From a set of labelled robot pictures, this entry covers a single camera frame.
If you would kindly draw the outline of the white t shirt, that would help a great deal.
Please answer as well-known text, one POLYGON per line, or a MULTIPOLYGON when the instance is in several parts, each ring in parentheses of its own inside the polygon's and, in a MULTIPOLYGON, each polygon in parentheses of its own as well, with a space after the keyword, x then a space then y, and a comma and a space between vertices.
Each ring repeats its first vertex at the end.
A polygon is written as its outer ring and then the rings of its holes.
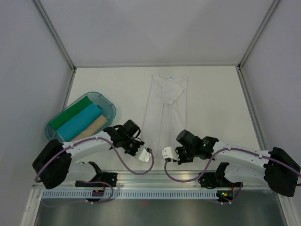
POLYGON ((186 75, 152 75, 142 139, 155 156, 167 146, 176 146, 177 135, 186 128, 187 94, 186 75))

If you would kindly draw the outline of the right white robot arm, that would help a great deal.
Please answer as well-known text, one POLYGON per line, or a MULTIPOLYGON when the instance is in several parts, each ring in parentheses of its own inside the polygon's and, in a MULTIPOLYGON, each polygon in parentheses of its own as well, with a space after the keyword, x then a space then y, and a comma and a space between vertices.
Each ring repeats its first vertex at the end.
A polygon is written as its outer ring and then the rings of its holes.
POLYGON ((181 131, 176 140, 181 144, 175 149, 179 164, 193 162, 196 157, 219 164, 215 172, 201 175, 198 181, 202 187, 268 186, 280 195, 293 197, 300 186, 301 168, 281 148, 244 149, 214 137, 199 138, 187 130, 181 131))

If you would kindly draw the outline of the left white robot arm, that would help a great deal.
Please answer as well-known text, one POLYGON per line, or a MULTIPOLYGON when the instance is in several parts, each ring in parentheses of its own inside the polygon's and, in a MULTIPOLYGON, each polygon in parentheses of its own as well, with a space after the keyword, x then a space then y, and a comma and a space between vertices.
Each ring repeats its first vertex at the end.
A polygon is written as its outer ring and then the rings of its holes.
POLYGON ((106 127, 101 132, 77 141, 60 142, 53 139, 47 143, 32 167, 36 172, 34 181, 46 189, 53 189, 67 181, 77 187, 99 186, 104 181, 103 171, 94 161, 80 160, 99 151, 122 148, 125 154, 148 162, 151 154, 139 138, 139 126, 132 120, 124 125, 106 127))

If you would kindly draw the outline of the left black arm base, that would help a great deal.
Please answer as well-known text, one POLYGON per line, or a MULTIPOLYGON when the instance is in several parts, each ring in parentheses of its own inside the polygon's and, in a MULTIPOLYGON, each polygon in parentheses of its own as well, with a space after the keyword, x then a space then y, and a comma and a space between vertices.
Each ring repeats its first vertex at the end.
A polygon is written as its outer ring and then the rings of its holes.
POLYGON ((102 175, 96 175, 91 181, 76 181, 76 187, 116 187, 118 173, 115 172, 103 172, 102 175))

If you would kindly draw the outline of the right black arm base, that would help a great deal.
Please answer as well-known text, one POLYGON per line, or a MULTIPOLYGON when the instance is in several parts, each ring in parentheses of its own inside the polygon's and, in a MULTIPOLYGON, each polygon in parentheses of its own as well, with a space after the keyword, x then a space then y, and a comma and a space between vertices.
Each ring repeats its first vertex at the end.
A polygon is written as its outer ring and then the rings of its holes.
POLYGON ((240 187, 240 182, 230 182, 225 177, 217 178, 214 172, 207 172, 198 179, 198 183, 202 188, 214 189, 214 188, 236 188, 240 187))

